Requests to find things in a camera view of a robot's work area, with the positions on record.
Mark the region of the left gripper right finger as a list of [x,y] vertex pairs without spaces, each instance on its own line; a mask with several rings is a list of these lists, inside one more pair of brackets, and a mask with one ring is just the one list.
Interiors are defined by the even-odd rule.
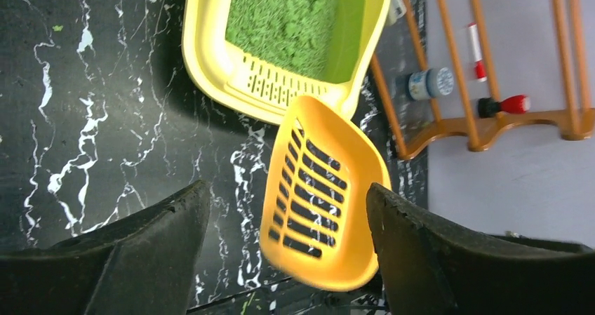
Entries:
[[372,184],[368,224],[393,314],[593,314],[594,250],[485,234]]

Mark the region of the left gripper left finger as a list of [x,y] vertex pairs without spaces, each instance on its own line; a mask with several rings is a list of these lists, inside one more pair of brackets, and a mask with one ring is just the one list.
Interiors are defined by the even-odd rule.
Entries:
[[1,254],[2,314],[185,314],[210,215],[198,180],[49,248]]

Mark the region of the orange litter scoop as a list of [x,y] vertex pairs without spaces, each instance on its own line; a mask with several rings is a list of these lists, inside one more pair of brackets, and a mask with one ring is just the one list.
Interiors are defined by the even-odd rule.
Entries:
[[260,250],[308,286],[351,291],[376,275],[366,195],[390,188],[372,141],[322,101],[296,98],[279,125],[269,164]]

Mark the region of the yellow litter box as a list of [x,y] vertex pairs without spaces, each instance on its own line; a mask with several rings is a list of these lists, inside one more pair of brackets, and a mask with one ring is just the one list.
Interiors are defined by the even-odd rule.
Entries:
[[274,125],[301,95],[353,117],[390,0],[339,0],[322,79],[289,72],[226,41],[231,1],[185,2],[182,55],[188,75],[208,97]]

